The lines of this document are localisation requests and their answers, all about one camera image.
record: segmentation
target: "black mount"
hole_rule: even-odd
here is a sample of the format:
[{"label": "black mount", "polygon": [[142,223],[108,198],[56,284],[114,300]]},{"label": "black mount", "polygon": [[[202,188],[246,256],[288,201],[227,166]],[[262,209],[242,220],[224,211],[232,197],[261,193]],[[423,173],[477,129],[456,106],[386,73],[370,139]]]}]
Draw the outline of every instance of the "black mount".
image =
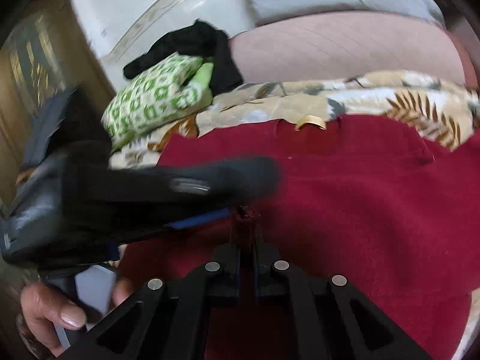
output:
[{"label": "black mount", "polygon": [[[236,244],[224,244],[182,279],[151,279],[60,359],[203,359],[210,308],[239,299],[240,254]],[[343,276],[309,277],[259,233],[253,265],[259,306],[290,305],[298,360],[431,360]]]}]

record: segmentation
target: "human hand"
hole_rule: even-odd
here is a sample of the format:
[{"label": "human hand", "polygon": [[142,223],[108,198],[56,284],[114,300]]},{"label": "human hand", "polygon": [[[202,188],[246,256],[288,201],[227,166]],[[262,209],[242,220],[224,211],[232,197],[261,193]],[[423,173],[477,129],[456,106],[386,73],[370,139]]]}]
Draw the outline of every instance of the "human hand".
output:
[{"label": "human hand", "polygon": [[[134,291],[133,284],[119,279],[112,293],[115,307]],[[86,323],[85,312],[58,292],[43,283],[25,287],[20,297],[25,322],[35,338],[45,345],[54,356],[63,352],[53,324],[70,330],[79,330]]]}]

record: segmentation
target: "black fabric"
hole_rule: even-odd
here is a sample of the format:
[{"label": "black fabric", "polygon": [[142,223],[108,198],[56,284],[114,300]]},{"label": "black fabric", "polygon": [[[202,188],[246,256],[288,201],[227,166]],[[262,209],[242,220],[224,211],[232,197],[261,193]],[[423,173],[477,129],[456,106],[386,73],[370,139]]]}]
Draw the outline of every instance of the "black fabric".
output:
[{"label": "black fabric", "polygon": [[147,53],[125,66],[123,75],[131,80],[174,52],[186,56],[213,57],[210,89],[214,96],[232,91],[243,84],[243,78],[230,54],[227,34],[200,20],[196,20],[190,27],[162,36]]},{"label": "black fabric", "polygon": [[25,145],[21,171],[39,166],[52,152],[80,140],[111,145],[86,94],[80,88],[71,88],[56,94],[39,109]]}]

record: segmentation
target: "gold clip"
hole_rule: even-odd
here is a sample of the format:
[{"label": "gold clip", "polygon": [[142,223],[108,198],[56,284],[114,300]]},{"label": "gold clip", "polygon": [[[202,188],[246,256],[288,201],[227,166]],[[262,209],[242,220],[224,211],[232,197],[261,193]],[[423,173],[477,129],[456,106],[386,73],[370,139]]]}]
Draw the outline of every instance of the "gold clip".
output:
[{"label": "gold clip", "polygon": [[295,125],[295,131],[300,131],[300,129],[305,123],[315,124],[318,127],[320,127],[322,130],[327,129],[327,125],[321,117],[308,115],[298,121],[298,123]]}]

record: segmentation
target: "green patterned pillow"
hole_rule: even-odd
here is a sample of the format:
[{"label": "green patterned pillow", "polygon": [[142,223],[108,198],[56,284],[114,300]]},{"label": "green patterned pillow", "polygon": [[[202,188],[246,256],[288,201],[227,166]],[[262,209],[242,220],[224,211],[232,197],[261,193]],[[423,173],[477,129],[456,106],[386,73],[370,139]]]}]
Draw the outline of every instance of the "green patterned pillow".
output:
[{"label": "green patterned pillow", "polygon": [[210,105],[213,64],[202,61],[175,52],[123,88],[102,116],[113,150]]}]

